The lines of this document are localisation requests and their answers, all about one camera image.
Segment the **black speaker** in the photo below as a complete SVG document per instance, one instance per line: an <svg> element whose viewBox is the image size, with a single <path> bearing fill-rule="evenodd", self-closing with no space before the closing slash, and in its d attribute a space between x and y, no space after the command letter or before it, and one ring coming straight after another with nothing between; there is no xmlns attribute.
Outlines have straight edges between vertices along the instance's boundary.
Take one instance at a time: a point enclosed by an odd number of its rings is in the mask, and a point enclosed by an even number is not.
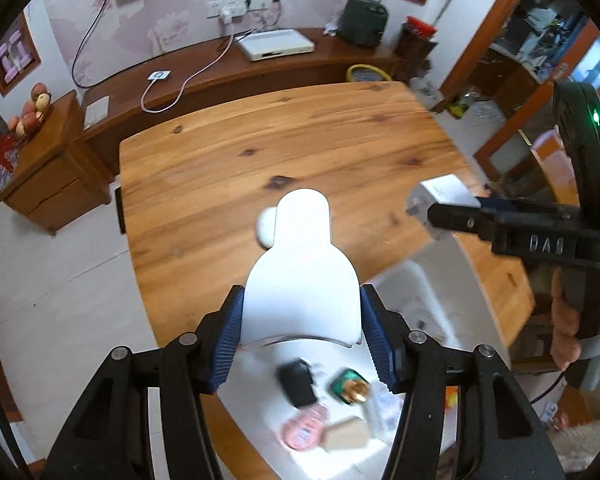
<svg viewBox="0 0 600 480"><path fill-rule="evenodd" d="M388 19L385 6L375 0L349 0L338 35L357 46L378 46Z"/></svg>

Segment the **metal screw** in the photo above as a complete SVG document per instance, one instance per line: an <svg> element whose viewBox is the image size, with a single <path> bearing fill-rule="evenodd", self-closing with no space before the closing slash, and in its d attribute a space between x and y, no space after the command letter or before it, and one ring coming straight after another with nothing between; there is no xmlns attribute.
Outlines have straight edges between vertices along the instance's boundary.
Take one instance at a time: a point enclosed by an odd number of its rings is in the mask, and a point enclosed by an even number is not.
<svg viewBox="0 0 600 480"><path fill-rule="evenodd" d="M485 357L493 357L496 355L496 349L491 345L480 345L478 347L478 352Z"/></svg>
<svg viewBox="0 0 600 480"><path fill-rule="evenodd" d="M120 361L120 359L124 359L128 354L129 350L123 346L119 346L111 351L111 358L115 359L116 361Z"/></svg>
<svg viewBox="0 0 600 480"><path fill-rule="evenodd" d="M413 332L409 332L409 341L412 343L416 343L421 345L427 340L427 334L421 332L420 330L414 330Z"/></svg>
<svg viewBox="0 0 600 480"><path fill-rule="evenodd" d="M187 332L186 334L182 334L178 341L183 346L191 346L198 341L198 336L193 332Z"/></svg>

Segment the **floral wallpaper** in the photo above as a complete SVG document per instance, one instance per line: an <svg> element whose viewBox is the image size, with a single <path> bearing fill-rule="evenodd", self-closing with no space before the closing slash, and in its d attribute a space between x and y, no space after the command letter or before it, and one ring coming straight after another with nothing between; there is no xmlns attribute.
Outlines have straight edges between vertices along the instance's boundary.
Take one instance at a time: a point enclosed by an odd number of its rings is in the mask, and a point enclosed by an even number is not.
<svg viewBox="0 0 600 480"><path fill-rule="evenodd" d="M104 0L44 0L56 41L69 69ZM76 63L76 78L96 84L125 68L194 43L224 36L217 18L206 18L212 0L107 0L106 10ZM347 0L281 0L279 27L323 27ZM238 31L272 23L277 7L235 20Z"/></svg>

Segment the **white charging cable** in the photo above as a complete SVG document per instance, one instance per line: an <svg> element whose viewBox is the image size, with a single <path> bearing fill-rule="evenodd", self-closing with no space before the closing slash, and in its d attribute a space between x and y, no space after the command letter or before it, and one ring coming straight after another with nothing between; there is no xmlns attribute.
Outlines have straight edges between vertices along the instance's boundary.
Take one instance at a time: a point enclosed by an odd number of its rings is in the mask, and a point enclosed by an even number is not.
<svg viewBox="0 0 600 480"><path fill-rule="evenodd" d="M209 63L207 66L205 66L202 70L198 70L195 74L189 76L187 78L187 80L184 83L182 83L182 86L180 87L180 93L178 94L178 97L176 97L176 100L173 103L171 103L169 106L162 108L160 110L149 110L146 106L144 106L144 99L146 98L146 95L149 93L149 90L154 85L154 83L157 81L157 79L153 79L149 83L149 86L144 91L144 94L142 94L142 97L140 98L140 107L142 108L143 112L147 112L148 114L159 114L159 113L167 111L171 107L174 107L176 104L178 104L178 101L182 97L182 94L184 94L184 89L186 88L187 83L189 81L191 81L193 78L195 78L195 76L202 74L207 68L210 68L213 65L215 65L218 61L220 61L222 59L222 56L224 56L224 54L227 53L227 51L231 48L232 44L234 44L235 25L234 25L234 20L233 20L233 17L231 16L230 11L227 14L225 12L225 9L223 9L221 11L220 16L222 17L222 21L224 22L224 24L227 25L231 30L231 37L229 38L229 42L226 44L226 48L222 51L222 54L220 54L220 56L218 56L215 60L213 60L211 63Z"/></svg>

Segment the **blue gripper pad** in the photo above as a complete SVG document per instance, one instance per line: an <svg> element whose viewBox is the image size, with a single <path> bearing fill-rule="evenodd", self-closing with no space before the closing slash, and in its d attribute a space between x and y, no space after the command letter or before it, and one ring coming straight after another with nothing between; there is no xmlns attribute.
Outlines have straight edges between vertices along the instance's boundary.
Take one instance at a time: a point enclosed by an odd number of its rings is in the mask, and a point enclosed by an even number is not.
<svg viewBox="0 0 600 480"><path fill-rule="evenodd" d="M405 363L405 349L399 328L392 325L373 285L360 287L362 332L365 334L379 379L393 393L397 391L398 374Z"/></svg>
<svg viewBox="0 0 600 480"><path fill-rule="evenodd" d="M242 304L244 302L244 287L234 285L218 311L222 327L219 330L218 341L211 355L211 368L207 386L215 393L226 381L234 362L235 352L240 342L242 327Z"/></svg>

